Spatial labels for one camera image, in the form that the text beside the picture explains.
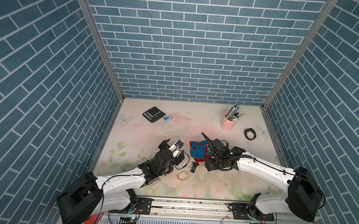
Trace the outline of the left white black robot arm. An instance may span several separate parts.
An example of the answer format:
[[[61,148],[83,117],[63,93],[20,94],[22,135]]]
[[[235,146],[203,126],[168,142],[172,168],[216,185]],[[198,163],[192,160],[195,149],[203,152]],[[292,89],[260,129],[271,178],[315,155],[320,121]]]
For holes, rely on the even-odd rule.
[[[185,158],[183,145],[181,140],[173,145],[164,140],[154,157],[121,174],[95,176],[87,172],[81,175],[57,196],[62,223],[82,224],[91,216],[110,210],[134,211],[139,201],[135,190],[171,173]]]

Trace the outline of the red blue towel cloth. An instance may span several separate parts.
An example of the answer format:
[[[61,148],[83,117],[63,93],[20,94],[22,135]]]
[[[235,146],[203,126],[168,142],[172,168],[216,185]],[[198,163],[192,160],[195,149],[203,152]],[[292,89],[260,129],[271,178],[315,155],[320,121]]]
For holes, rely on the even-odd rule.
[[[211,153],[208,149],[208,142],[204,141],[190,141],[190,155],[195,162],[204,162],[206,158],[211,157]]]

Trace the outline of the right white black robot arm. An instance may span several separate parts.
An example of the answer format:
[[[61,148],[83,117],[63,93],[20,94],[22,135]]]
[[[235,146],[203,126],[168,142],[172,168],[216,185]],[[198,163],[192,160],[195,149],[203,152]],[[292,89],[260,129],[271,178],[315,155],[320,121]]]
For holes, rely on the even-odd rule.
[[[205,160],[208,171],[238,170],[253,174],[279,189],[277,194],[256,193],[246,211],[251,219],[262,220],[273,213],[292,213],[303,221],[313,222],[325,195],[309,170],[291,169],[260,159],[239,147],[228,148],[220,140],[206,135],[210,156]]]

